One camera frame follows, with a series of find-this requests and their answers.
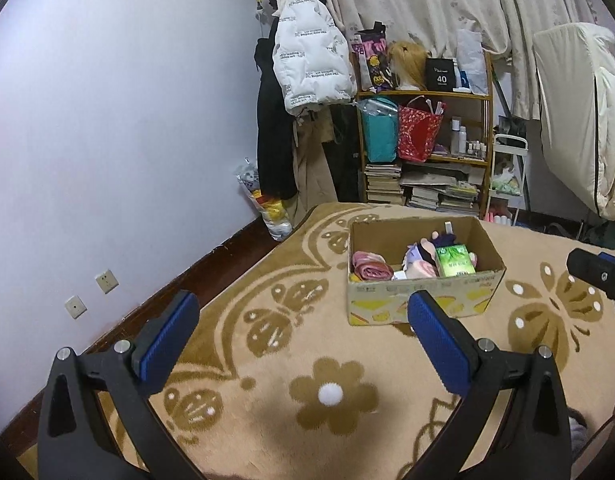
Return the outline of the cardboard box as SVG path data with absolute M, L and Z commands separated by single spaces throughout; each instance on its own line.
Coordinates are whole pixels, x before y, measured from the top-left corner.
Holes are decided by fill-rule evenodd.
M 482 314 L 506 272 L 475 217 L 356 220 L 349 248 L 353 326 L 405 323 L 409 297 L 420 290 L 452 318 Z

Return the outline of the white mattress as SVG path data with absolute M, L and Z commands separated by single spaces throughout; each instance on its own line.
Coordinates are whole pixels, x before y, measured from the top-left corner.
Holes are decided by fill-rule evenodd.
M 549 170 L 597 216 L 615 221 L 614 34 L 592 23 L 533 37 Z

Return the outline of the wall socket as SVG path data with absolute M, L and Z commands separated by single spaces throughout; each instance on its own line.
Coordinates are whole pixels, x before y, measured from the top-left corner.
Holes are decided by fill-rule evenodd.
M 73 320 L 79 318 L 87 311 L 87 307 L 84 304 L 84 301 L 80 299 L 80 296 L 72 296 L 70 299 L 65 301 L 65 310 L 68 311 L 68 314 L 71 315 Z
M 96 280 L 99 288 L 105 295 L 109 294 L 109 292 L 112 292 L 112 290 L 116 289 L 118 286 L 117 278 L 111 270 L 103 271 L 102 273 L 98 274 L 94 279 Z

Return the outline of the blonde wig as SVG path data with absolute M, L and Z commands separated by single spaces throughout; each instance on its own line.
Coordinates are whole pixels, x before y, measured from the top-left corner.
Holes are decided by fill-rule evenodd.
M 400 90 L 426 90 L 428 51 L 409 41 L 395 41 L 389 47 L 393 72 Z

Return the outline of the white rolling cart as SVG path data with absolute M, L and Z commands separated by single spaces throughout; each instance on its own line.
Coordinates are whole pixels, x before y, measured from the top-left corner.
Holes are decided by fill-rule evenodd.
M 515 226 L 527 195 L 528 141 L 521 136 L 495 133 L 490 157 L 485 220 Z

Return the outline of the beige patterned rug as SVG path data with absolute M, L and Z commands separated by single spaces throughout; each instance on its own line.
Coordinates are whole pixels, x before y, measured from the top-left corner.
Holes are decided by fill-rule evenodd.
M 199 479 L 409 479 L 459 398 L 408 319 L 349 323 L 347 285 L 351 224 L 413 217 L 443 216 L 320 206 L 215 299 L 198 299 L 199 322 L 149 402 Z M 615 301 L 567 268 L 575 248 L 603 251 L 480 222 L 506 272 L 484 313 L 457 320 L 503 351 L 550 348 L 568 409 L 567 479 L 615 479 Z M 125 460 L 144 469 L 111 396 L 98 398 Z M 509 399 L 498 394 L 468 466 L 485 457 Z

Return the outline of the black coat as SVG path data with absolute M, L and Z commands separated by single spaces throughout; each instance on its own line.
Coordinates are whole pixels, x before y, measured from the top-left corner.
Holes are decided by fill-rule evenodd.
M 257 41 L 254 52 L 254 61 L 260 70 L 256 109 L 257 169 L 264 195 L 291 200 L 298 193 L 293 170 L 294 119 L 284 107 L 272 62 L 277 27 L 278 18 L 273 18 L 268 37 Z

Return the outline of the teal bag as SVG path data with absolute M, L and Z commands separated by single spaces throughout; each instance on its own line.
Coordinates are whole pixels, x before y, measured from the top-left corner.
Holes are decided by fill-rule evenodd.
M 387 98 L 370 98 L 356 103 L 362 115 L 367 158 L 373 164 L 396 159 L 397 105 Z

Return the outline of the black box with 40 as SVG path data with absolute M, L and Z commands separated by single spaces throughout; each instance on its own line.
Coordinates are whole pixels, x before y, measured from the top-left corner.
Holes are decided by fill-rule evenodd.
M 426 87 L 431 91 L 452 92 L 460 84 L 453 58 L 427 58 L 425 75 Z

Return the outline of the green tissue pack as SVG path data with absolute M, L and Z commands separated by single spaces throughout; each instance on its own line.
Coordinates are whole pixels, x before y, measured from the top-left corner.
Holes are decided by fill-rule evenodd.
M 437 248 L 435 260 L 437 260 L 437 272 L 441 278 L 453 278 L 477 272 L 472 255 L 463 244 Z

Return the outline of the curtain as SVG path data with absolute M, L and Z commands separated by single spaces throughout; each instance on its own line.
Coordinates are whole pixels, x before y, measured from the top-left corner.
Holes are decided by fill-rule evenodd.
M 347 36 L 381 22 L 388 40 L 422 44 L 436 58 L 457 48 L 456 32 L 470 29 L 482 47 L 511 66 L 511 105 L 524 119 L 539 118 L 539 83 L 533 54 L 537 32 L 595 22 L 591 0 L 328 0 Z

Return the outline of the purple plush doll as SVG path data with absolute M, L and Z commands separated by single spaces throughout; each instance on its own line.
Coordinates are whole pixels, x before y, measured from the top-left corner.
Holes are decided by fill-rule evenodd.
M 455 234 L 434 231 L 430 238 L 422 238 L 416 244 L 409 246 L 402 264 L 406 278 L 408 280 L 437 278 L 439 276 L 435 260 L 437 248 L 453 246 L 455 243 Z

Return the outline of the upper wall socket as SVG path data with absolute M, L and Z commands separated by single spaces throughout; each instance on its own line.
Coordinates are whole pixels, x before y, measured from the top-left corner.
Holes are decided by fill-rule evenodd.
M 109 294 L 109 292 L 112 292 L 112 290 L 116 289 L 118 286 L 117 278 L 111 270 L 103 271 L 102 273 L 98 274 L 94 279 L 96 280 L 99 288 L 105 295 Z

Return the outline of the wooden bookshelf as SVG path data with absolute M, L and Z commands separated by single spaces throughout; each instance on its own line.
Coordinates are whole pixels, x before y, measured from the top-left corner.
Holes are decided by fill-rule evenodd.
M 483 218 L 490 199 L 492 57 L 486 93 L 359 92 L 362 198 Z

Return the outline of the bag of toys on floor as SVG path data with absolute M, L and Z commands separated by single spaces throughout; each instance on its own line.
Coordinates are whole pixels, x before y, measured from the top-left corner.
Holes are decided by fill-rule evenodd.
M 260 188 L 260 178 L 258 177 L 257 166 L 250 159 L 245 159 L 236 172 L 236 177 L 244 189 L 245 196 L 251 200 L 260 218 L 276 242 L 285 240 L 293 230 L 286 209 L 278 198 L 265 195 Z

